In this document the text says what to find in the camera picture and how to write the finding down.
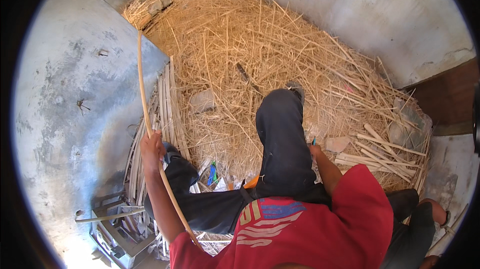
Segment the wooden board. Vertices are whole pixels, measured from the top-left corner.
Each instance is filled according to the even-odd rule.
[[[414,98],[433,125],[453,125],[472,120],[473,85],[479,80],[476,59],[406,88],[416,88]]]

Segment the dry straw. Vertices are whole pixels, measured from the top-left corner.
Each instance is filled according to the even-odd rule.
[[[134,1],[123,16],[136,25],[152,2]],[[382,168],[374,175],[386,190],[422,188],[429,135],[423,147],[416,149],[426,156],[384,145],[391,142],[388,127],[392,122],[417,128],[394,107],[395,99],[400,98],[417,110],[415,99],[381,78],[376,72],[378,69],[383,74],[381,62],[349,48],[301,14],[275,1],[173,0],[145,26],[144,34],[175,60],[171,87],[176,93],[178,116],[173,118],[183,126],[186,147],[180,148],[189,150],[195,165],[215,160],[219,175],[236,183],[257,175],[263,147],[255,128],[255,112],[265,95],[295,80],[305,91],[303,126],[311,139],[316,136],[323,145],[326,137],[366,135],[352,137],[352,143],[357,140],[385,155],[375,156],[380,161],[372,162]],[[238,72],[237,63],[248,74],[248,82]],[[215,108],[194,114],[190,99],[207,89],[214,93]],[[369,134],[364,124],[369,124],[381,140]],[[370,157],[362,149],[366,151],[349,144],[344,152]],[[327,155],[335,159],[334,154]],[[415,170],[413,177],[402,174],[405,162],[417,165],[408,167]],[[388,172],[389,167],[402,177]],[[350,165],[339,164],[339,168],[347,170]]]

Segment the concrete wall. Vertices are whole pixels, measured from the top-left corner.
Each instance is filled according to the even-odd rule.
[[[470,203],[478,186],[480,158],[473,153],[473,135],[433,136],[430,140],[431,158],[425,181],[425,198],[438,201],[452,213],[449,226],[457,220],[467,203]],[[445,234],[437,226],[433,238],[436,243]],[[442,254],[452,238],[438,246],[431,254]]]
[[[151,93],[168,57],[146,38],[142,55]],[[97,197],[123,189],[127,128],[142,114],[137,74],[137,31],[105,1],[41,6],[14,81],[14,154],[32,215],[69,268],[93,258],[91,224],[75,212],[90,218]]]
[[[118,8],[119,0],[106,0]],[[275,0],[351,47],[380,56],[398,88],[476,56],[453,0]]]

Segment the printed graphic on shirt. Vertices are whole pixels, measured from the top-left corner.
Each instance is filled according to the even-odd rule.
[[[265,202],[264,198],[254,200],[243,208],[240,214],[240,226],[251,223],[253,219],[253,226],[259,226],[259,228],[247,226],[240,230],[237,233],[237,245],[250,245],[251,248],[269,245],[273,241],[266,238],[278,236],[307,209],[299,201],[282,205],[281,202],[270,200],[273,199],[269,199],[268,202]]]

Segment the person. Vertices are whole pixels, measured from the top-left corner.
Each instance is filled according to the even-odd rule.
[[[435,222],[444,227],[450,212],[433,199],[423,199],[415,189],[405,189],[386,194],[393,209],[392,241],[380,269],[429,269],[439,259],[436,255],[425,257],[435,234]],[[402,222],[410,217],[408,225]]]
[[[378,268],[387,252],[394,214],[365,165],[344,175],[307,146],[303,93],[277,89],[262,101],[256,128],[263,145],[255,188],[193,194],[197,170],[161,132],[140,143],[148,198],[145,208],[170,243],[172,268]],[[315,184],[312,157],[322,183]],[[178,217],[159,173],[165,175],[192,230],[233,234],[218,255],[198,248]]]

